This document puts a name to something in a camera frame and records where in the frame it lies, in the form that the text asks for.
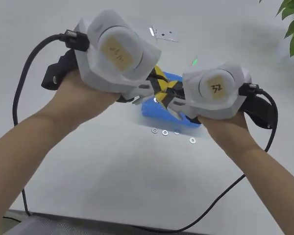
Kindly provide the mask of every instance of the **hand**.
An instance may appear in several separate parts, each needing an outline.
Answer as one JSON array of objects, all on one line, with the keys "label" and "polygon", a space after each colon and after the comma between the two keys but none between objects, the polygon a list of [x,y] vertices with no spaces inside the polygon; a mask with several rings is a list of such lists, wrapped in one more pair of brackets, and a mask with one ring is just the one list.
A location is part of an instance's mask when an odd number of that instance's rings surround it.
[{"label": "hand", "polygon": [[230,158],[237,158],[244,152],[259,148],[248,131],[244,114],[239,112],[225,120],[214,120],[198,116],[198,120],[207,128],[210,136]]},{"label": "hand", "polygon": [[75,70],[67,74],[53,99],[38,113],[52,115],[57,122],[76,128],[101,114],[119,97],[87,86]]}]

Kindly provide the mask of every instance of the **blue foam block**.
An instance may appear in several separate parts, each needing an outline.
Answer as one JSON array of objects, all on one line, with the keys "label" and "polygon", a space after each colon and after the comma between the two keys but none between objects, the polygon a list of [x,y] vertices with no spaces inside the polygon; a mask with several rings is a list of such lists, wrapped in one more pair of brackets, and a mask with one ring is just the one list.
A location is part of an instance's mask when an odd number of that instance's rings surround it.
[{"label": "blue foam block", "polygon": [[[182,77],[165,72],[165,75],[167,76],[167,79],[171,81],[182,81]],[[179,123],[188,127],[197,128],[200,125],[191,123],[188,121],[184,114],[181,114],[183,117],[183,120],[178,120],[174,116],[172,116],[166,109],[164,109],[161,104],[155,103],[153,101],[153,98],[145,101],[142,103],[142,114],[145,117],[155,118],[155,119],[161,119],[164,121],[170,121]]]}]

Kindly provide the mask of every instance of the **wrist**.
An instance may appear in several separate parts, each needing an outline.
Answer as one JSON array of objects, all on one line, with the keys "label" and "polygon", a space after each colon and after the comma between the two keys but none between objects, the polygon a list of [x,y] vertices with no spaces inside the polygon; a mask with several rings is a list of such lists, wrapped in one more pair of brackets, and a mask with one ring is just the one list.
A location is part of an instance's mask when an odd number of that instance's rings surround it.
[{"label": "wrist", "polygon": [[72,118],[69,112],[65,112],[64,109],[53,108],[50,104],[46,105],[33,116],[49,120],[55,128],[63,133],[72,132],[80,125],[77,120]]},{"label": "wrist", "polygon": [[253,145],[245,146],[244,148],[240,148],[238,151],[231,153],[228,155],[232,161],[239,167],[244,164],[245,160],[249,158],[249,156],[253,156],[258,151],[263,151],[256,143]]}]

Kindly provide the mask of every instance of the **table surface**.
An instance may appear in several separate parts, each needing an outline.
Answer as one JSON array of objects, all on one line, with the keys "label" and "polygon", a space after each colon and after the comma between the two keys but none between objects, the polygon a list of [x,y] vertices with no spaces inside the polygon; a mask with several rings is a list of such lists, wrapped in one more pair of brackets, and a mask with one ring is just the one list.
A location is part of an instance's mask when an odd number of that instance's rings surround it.
[{"label": "table surface", "polygon": [[[12,100],[24,62],[45,37],[72,29],[81,17],[114,9],[139,25],[175,30],[179,42],[158,40],[160,67],[181,75],[196,58],[247,67],[276,100],[279,125],[270,153],[294,175],[294,66],[276,55],[290,20],[275,18],[266,0],[19,0],[0,1],[0,136],[12,126]],[[19,105],[19,120],[52,97],[40,83],[66,51],[53,43],[35,59]],[[51,150],[26,186],[28,207],[40,212],[178,229],[199,217],[242,173],[204,127],[194,135],[153,134],[139,107],[114,104]],[[265,146],[269,132],[248,121]],[[11,206],[23,210],[19,196]],[[282,234],[247,180],[232,189],[189,231],[223,235]]]}]

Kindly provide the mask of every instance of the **black wire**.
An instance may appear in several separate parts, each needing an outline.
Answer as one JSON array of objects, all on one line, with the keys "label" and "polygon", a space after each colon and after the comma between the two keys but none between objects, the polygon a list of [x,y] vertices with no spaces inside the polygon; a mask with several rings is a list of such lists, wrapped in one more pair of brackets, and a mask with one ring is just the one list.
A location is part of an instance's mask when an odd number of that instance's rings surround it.
[{"label": "black wire", "polygon": [[16,222],[19,222],[19,223],[21,223],[21,221],[20,221],[20,220],[18,220],[18,219],[15,219],[15,218],[12,218],[12,217],[8,217],[8,216],[4,216],[4,217],[3,217],[3,219],[10,219],[10,220],[14,220],[14,221],[16,221]]},{"label": "black wire", "polygon": [[[271,145],[272,145],[272,142],[273,142],[273,139],[274,139],[274,136],[275,136],[275,132],[276,132],[276,128],[277,128],[277,125],[278,125],[278,108],[276,106],[276,103],[275,101],[273,100],[273,98],[265,91],[261,90],[261,93],[263,96],[265,96],[269,102],[271,103],[271,105],[273,106],[274,108],[274,115],[275,115],[275,122],[274,122],[274,126],[272,127],[272,131],[271,131],[271,134],[270,134],[270,138],[268,140],[268,143],[267,143],[267,146],[265,148],[265,151],[268,152]],[[244,179],[246,176],[243,174],[240,178],[238,178],[233,184],[231,184],[223,193],[221,193],[214,201],[213,203],[208,207],[208,209],[198,218],[196,219],[193,223],[185,226],[184,228],[181,228],[181,229],[177,229],[177,230],[158,230],[158,229],[150,229],[150,228],[145,228],[145,227],[139,227],[139,226],[133,226],[134,228],[136,229],[140,229],[140,230],[144,230],[144,231],[147,231],[147,232],[152,232],[152,233],[160,233],[160,234],[174,234],[174,233],[180,233],[180,232],[183,232],[187,229],[189,229],[190,227],[194,226],[196,223],[198,223],[203,217],[205,217],[209,211],[215,206],[215,204],[221,199],[223,198],[235,185],[237,185],[240,181],[242,181],[242,179]]]},{"label": "black wire", "polygon": [[[37,56],[37,54],[49,43],[56,41],[56,40],[60,40],[63,37],[63,34],[55,34],[52,35],[50,37],[47,37],[46,39],[44,39],[40,44],[38,44],[34,50],[30,53],[30,55],[28,56],[25,65],[23,67],[22,70],[22,74],[18,83],[18,87],[16,89],[15,95],[14,95],[14,100],[13,100],[13,106],[12,106],[12,117],[13,117],[13,123],[14,126],[19,124],[18,121],[18,105],[19,105],[19,100],[20,100],[20,96],[21,96],[21,92],[24,86],[24,82],[26,79],[26,76],[28,74],[28,70],[33,62],[33,60],[35,59],[35,57]],[[23,197],[23,203],[24,203],[24,209],[25,212],[28,216],[31,216],[31,214],[28,211],[28,206],[27,206],[27,200],[26,200],[26,194],[25,194],[25,189],[22,190],[22,197]]]}]

